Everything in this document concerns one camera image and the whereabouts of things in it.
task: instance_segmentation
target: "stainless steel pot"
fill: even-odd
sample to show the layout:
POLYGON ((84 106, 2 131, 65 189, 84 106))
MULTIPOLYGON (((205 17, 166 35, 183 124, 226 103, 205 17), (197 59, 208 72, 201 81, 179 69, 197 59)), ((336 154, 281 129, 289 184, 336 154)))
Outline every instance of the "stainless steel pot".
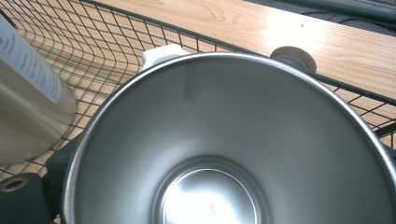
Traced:
POLYGON ((115 92, 81 137, 66 223, 396 223, 396 172, 364 121, 271 59, 188 55, 115 92))

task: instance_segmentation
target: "wooden surface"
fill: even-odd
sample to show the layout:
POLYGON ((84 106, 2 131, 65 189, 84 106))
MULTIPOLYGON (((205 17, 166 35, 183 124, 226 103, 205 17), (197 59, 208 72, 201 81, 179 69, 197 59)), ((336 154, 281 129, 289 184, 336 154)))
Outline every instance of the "wooden surface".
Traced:
POLYGON ((294 46, 318 73, 396 98, 396 38, 238 0, 97 0, 269 56, 294 46))

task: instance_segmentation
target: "metal wire basket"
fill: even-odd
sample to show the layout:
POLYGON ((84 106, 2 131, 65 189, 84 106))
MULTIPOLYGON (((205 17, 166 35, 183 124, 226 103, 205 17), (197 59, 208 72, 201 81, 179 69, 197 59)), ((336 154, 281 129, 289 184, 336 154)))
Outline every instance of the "metal wire basket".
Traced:
MULTIPOLYGON (((0 2, 0 8, 70 85, 78 100, 76 118, 64 138, 35 159, 1 165, 0 180, 25 172, 44 175, 45 161, 81 133, 104 100, 141 70, 144 50, 177 43, 191 53, 254 53, 92 1, 7 0, 0 2)), ((355 108, 385 145, 396 147, 396 100, 319 74, 310 75, 355 108)))

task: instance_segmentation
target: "bottle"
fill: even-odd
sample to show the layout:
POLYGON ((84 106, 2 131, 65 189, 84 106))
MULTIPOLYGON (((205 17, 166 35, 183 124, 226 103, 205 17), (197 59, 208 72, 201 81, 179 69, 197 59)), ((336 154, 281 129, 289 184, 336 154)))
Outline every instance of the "bottle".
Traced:
POLYGON ((0 163, 52 147, 76 114, 73 92, 0 15, 0 163))

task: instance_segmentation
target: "white handle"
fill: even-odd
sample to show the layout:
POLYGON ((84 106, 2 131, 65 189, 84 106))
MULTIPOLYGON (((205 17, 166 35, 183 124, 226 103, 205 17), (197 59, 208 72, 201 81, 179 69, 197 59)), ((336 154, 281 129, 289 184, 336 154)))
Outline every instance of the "white handle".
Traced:
POLYGON ((180 45, 171 44, 156 49, 149 49, 143 52, 143 71, 152 65, 164 62, 169 59, 189 54, 180 45))

